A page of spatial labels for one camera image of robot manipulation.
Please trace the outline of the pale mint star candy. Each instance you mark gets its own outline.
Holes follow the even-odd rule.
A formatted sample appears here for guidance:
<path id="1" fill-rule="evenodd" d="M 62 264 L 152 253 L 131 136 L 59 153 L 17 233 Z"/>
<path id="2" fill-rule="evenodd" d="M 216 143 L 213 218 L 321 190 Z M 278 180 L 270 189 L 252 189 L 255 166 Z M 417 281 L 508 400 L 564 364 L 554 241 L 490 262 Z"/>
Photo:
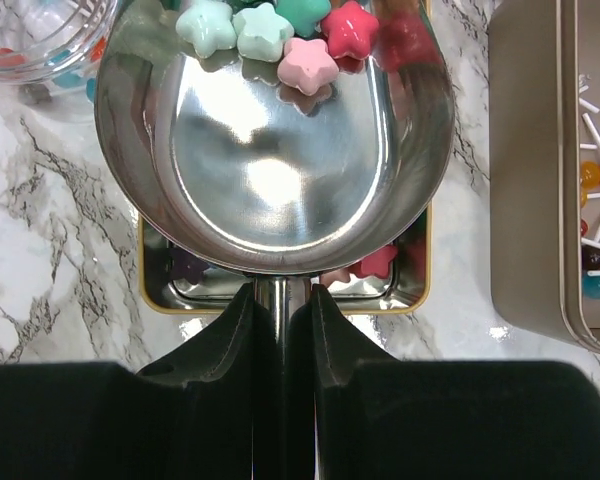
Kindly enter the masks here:
<path id="1" fill-rule="evenodd" d="M 233 16 L 232 24 L 237 35 L 239 54 L 244 58 L 269 63 L 281 59 L 285 43 L 295 33 L 292 24 L 277 14 L 270 3 L 240 10 Z"/>

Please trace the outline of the pink star candy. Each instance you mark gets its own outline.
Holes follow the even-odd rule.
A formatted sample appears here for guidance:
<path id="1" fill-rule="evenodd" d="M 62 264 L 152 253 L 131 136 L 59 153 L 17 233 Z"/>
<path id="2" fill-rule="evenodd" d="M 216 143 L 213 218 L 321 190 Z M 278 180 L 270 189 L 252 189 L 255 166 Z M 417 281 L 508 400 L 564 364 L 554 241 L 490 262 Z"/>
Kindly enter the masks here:
<path id="1" fill-rule="evenodd" d="M 277 75 L 279 80 L 306 96 L 312 96 L 320 88 L 334 82 L 339 67 L 329 55 L 324 40 L 291 38 L 284 45 Z"/>

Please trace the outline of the red star candy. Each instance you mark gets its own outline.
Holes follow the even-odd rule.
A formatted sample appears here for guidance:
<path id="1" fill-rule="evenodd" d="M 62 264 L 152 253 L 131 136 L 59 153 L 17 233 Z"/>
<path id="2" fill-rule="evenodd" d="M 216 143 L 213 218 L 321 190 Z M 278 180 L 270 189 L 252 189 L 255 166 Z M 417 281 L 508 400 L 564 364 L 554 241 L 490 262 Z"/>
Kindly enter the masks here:
<path id="1" fill-rule="evenodd" d="M 320 28 L 332 58 L 364 60 L 373 50 L 380 22 L 357 1 L 346 1 L 320 22 Z"/>

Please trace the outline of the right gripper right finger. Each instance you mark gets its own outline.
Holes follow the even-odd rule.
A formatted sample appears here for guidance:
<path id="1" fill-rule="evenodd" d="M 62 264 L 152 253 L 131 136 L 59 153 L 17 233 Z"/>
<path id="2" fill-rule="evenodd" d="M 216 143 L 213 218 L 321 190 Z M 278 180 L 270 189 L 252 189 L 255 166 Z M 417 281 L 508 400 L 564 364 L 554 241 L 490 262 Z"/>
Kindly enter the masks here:
<path id="1" fill-rule="evenodd" d="M 400 361 L 313 287 L 323 479 L 600 479 L 600 394 L 556 361 Z"/>

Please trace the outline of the metal scoop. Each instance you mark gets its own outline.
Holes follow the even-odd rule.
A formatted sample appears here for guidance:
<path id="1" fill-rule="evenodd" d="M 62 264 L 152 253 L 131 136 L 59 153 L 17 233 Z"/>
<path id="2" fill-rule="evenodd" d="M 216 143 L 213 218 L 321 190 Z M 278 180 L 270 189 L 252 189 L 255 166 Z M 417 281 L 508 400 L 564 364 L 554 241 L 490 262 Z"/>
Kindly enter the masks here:
<path id="1" fill-rule="evenodd" d="M 316 277 L 375 256 L 448 165 L 451 81 L 417 1 L 279 1 L 304 34 L 282 60 L 231 47 L 221 1 L 126 1 L 101 59 L 95 125 L 118 185 L 181 250 L 249 277 L 223 313 L 142 370 L 185 390 L 200 479 L 367 478 L 356 368 L 387 354 Z"/>

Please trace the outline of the teal star candy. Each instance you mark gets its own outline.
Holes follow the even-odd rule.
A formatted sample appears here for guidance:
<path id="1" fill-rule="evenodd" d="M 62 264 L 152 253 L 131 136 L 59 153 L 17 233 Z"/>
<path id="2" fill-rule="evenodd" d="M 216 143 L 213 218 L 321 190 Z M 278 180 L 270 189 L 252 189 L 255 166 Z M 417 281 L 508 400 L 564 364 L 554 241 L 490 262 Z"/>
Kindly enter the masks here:
<path id="1" fill-rule="evenodd" d="M 278 0 L 275 11 L 303 38 L 314 35 L 317 25 L 331 11 L 329 0 Z"/>

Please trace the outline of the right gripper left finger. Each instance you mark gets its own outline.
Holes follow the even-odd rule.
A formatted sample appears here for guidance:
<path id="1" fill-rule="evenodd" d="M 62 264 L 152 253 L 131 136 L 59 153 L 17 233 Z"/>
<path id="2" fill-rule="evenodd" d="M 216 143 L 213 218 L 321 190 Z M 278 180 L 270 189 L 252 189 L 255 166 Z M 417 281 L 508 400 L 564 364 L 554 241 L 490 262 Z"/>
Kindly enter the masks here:
<path id="1" fill-rule="evenodd" d="M 115 362 L 0 365 L 0 479 L 276 479 L 255 427 L 250 285 L 178 348 Z"/>

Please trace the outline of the light green star candy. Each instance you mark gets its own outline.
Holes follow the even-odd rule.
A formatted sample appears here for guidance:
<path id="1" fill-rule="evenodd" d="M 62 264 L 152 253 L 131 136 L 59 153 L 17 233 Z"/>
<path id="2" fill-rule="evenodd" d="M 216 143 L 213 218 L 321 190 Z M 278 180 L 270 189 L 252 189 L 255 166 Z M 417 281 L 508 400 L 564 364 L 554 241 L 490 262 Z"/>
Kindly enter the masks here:
<path id="1" fill-rule="evenodd" d="M 177 19 L 175 30 L 193 46 L 199 58 L 206 59 L 217 51 L 236 47 L 232 19 L 231 6 L 222 1 L 194 1 Z"/>

